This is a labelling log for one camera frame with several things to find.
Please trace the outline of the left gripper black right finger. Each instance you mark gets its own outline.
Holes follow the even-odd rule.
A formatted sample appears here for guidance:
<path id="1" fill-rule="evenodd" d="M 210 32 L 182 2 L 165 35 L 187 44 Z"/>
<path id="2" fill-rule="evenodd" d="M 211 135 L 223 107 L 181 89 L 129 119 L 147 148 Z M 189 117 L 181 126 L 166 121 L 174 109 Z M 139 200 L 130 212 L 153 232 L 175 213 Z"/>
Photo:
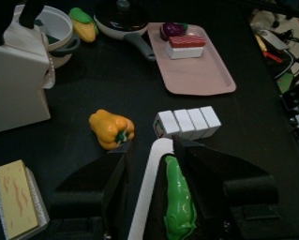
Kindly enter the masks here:
<path id="1" fill-rule="evenodd" d="M 272 174 L 239 157 L 174 137 L 203 240 L 298 240 L 280 211 Z"/>

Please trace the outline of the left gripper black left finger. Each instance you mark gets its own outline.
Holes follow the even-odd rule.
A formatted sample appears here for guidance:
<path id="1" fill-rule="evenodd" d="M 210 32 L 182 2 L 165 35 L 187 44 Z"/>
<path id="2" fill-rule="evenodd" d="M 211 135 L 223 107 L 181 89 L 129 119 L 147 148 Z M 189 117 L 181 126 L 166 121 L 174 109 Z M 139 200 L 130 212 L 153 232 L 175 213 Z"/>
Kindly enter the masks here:
<path id="1" fill-rule="evenodd" d="M 47 240 L 123 240 L 131 148 L 127 141 L 58 186 Z"/>

